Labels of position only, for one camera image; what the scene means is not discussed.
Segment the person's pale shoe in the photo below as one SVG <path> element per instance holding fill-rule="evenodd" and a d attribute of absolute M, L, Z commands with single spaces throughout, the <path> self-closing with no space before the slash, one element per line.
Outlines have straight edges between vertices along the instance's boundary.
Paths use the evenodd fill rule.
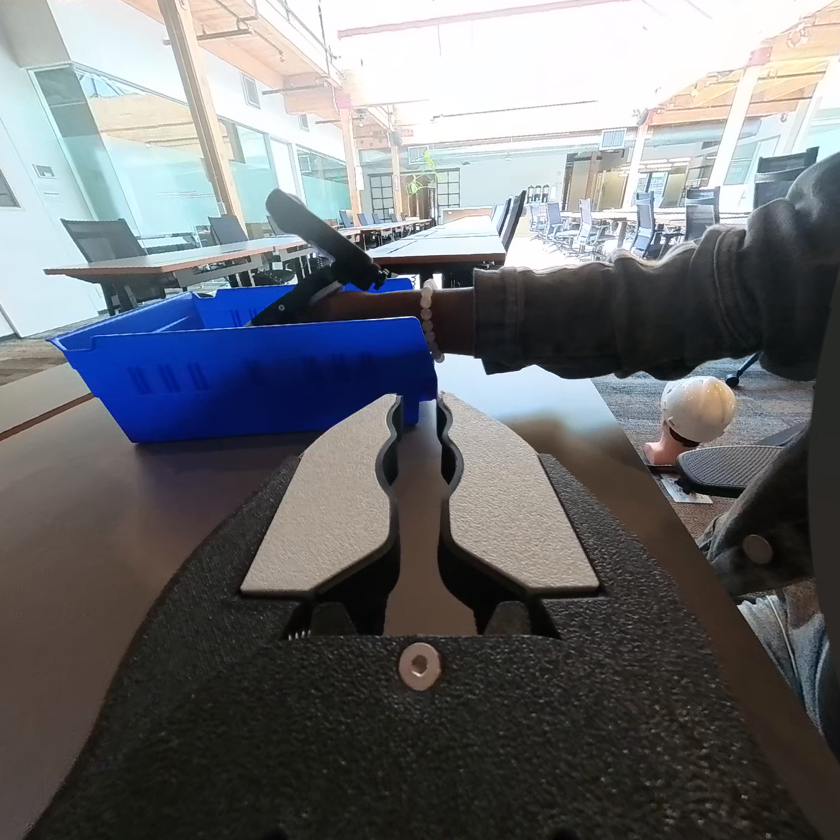
<path fill-rule="evenodd" d="M 668 382 L 659 403 L 660 436 L 645 443 L 644 456 L 655 468 L 676 466 L 680 455 L 718 439 L 737 411 L 732 389 L 713 376 Z"/>

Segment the white paper sheet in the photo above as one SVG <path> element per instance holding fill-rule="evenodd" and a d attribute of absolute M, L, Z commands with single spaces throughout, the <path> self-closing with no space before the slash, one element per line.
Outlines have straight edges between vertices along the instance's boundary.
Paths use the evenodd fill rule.
<path fill-rule="evenodd" d="M 663 474 L 658 476 L 658 480 L 673 502 L 703 506 L 712 504 L 712 499 L 709 496 L 684 488 L 678 476 Z"/>

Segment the person's blue jeans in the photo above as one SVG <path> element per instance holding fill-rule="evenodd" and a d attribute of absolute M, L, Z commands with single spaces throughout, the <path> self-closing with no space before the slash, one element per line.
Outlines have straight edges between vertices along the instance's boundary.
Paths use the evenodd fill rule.
<path fill-rule="evenodd" d="M 831 729 L 821 684 L 829 647 L 814 581 L 747 597 L 738 609 L 808 718 L 827 735 Z"/>

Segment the blue plastic bin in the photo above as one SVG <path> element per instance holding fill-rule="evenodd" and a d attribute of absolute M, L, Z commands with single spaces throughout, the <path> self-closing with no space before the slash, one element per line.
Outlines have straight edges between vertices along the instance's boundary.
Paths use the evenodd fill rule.
<path fill-rule="evenodd" d="M 416 318 L 251 327 L 291 286 L 185 292 L 49 341 L 135 444 L 321 431 L 386 394 L 435 399 Z"/>

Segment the potted green plant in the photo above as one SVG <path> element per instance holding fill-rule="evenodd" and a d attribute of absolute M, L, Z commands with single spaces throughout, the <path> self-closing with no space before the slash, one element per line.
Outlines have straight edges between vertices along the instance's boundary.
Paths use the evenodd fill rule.
<path fill-rule="evenodd" d="M 406 181 L 407 194 L 417 196 L 423 190 L 436 191 L 438 169 L 430 150 L 426 148 L 423 155 L 417 157 L 414 163 L 417 168 L 408 174 L 408 180 Z"/>

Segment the wooden desk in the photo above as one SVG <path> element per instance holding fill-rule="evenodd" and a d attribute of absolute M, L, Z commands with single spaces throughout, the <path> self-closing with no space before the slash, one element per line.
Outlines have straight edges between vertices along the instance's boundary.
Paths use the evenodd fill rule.
<path fill-rule="evenodd" d="M 187 289 L 251 270 L 267 270 L 274 261 L 304 259 L 313 254 L 314 248 L 299 237 L 282 235 L 233 245 L 47 268 L 44 273 L 100 286 L 108 312 L 114 315 L 136 309 L 137 292 L 155 291 L 164 295 L 168 288 Z"/>
<path fill-rule="evenodd" d="M 503 265 L 508 254 L 487 215 L 461 217 L 367 253 L 378 266 L 407 276 Z"/>

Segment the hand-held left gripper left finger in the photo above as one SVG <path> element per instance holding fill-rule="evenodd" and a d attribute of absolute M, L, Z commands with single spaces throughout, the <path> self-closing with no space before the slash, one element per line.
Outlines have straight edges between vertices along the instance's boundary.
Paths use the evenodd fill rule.
<path fill-rule="evenodd" d="M 359 634 L 382 635 L 400 573 L 392 484 L 403 399 L 387 394 L 300 456 L 240 585 L 244 596 L 339 603 Z"/>

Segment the person's right hand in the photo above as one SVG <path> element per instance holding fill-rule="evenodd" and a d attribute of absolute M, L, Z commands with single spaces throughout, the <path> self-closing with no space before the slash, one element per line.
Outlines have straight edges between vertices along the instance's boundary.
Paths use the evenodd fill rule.
<path fill-rule="evenodd" d="M 301 314 L 301 322 L 339 322 L 354 320 L 420 317 L 419 290 L 393 292 L 336 291 L 311 304 Z"/>

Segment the person's right forearm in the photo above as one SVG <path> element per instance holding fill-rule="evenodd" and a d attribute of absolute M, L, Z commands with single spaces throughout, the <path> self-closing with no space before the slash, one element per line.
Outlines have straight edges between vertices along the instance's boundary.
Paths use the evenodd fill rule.
<path fill-rule="evenodd" d="M 677 380 L 758 354 L 766 371 L 810 381 L 838 277 L 838 154 L 745 227 L 709 227 L 659 261 L 629 254 L 552 270 L 477 270 L 471 289 L 431 300 L 437 347 L 486 372 L 538 365 L 569 379 L 639 372 Z"/>

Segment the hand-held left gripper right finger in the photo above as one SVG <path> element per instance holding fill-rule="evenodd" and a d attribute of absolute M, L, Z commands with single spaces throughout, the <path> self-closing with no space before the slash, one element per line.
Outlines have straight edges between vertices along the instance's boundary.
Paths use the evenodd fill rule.
<path fill-rule="evenodd" d="M 456 395 L 437 397 L 446 484 L 437 567 L 478 635 L 553 635 L 546 601 L 601 586 L 537 452 Z"/>

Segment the person's dark denim jacket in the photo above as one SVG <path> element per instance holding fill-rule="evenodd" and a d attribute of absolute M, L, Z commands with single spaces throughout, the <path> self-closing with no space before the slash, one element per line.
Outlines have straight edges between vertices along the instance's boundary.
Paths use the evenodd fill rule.
<path fill-rule="evenodd" d="M 807 497 L 810 426 L 749 483 L 697 541 L 735 600 L 813 577 Z"/>

